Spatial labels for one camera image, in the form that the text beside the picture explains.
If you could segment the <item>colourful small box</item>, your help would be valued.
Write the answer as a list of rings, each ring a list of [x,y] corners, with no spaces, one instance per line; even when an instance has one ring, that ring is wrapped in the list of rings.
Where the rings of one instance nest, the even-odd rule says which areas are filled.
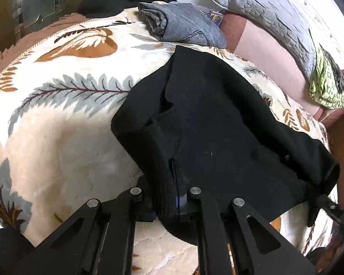
[[[215,24],[217,27],[219,27],[222,23],[222,20],[224,18],[223,13],[215,10],[208,10],[205,15]]]

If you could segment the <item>black pants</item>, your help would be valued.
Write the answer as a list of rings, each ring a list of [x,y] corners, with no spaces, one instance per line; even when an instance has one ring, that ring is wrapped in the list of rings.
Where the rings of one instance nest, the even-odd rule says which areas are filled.
[[[225,61],[187,47],[132,88],[111,130],[144,173],[164,227],[192,244],[183,196],[193,186],[221,211],[241,197],[272,221],[339,179],[339,163],[319,140],[277,121]]]

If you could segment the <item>green patterned cloth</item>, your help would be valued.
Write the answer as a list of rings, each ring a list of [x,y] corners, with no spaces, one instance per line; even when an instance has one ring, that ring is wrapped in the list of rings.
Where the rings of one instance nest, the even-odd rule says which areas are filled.
[[[344,73],[331,54],[315,43],[316,62],[311,75],[309,95],[331,110],[344,107]]]

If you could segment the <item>pink bed headboard cushion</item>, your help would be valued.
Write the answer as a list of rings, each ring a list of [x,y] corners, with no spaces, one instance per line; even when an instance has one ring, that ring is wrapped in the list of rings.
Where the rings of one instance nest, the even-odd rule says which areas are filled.
[[[307,78],[273,36],[248,19],[230,12],[224,14],[220,29],[227,40],[227,50],[252,62],[316,120],[323,120],[324,109],[310,98]]]

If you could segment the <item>grey quilted pillow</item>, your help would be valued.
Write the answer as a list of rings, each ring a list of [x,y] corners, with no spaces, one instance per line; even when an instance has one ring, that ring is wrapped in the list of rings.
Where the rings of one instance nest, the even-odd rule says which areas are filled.
[[[220,8],[244,16],[265,29],[294,58],[310,80],[316,49],[309,24],[290,0],[212,0]]]

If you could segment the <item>leaf-patterned cream blanket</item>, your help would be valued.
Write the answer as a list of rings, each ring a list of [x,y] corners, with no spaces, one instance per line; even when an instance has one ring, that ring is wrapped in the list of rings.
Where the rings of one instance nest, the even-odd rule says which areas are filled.
[[[163,66],[176,43],[158,42],[137,8],[106,19],[72,14],[24,37],[0,56],[0,226],[39,245],[88,199],[108,201],[141,171],[111,132],[131,88]],[[277,121],[320,140],[326,128],[261,69],[226,49],[208,52],[237,70]],[[326,247],[333,221],[322,210],[308,228],[301,204],[270,222],[307,255]],[[193,274],[197,248],[161,225],[138,223],[132,274]]]

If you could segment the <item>folded grey jeans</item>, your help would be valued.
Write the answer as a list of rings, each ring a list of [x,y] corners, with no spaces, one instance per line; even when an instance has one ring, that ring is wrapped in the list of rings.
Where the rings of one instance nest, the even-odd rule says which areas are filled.
[[[227,46],[221,29],[191,3],[139,3],[138,10],[152,36],[159,41]]]

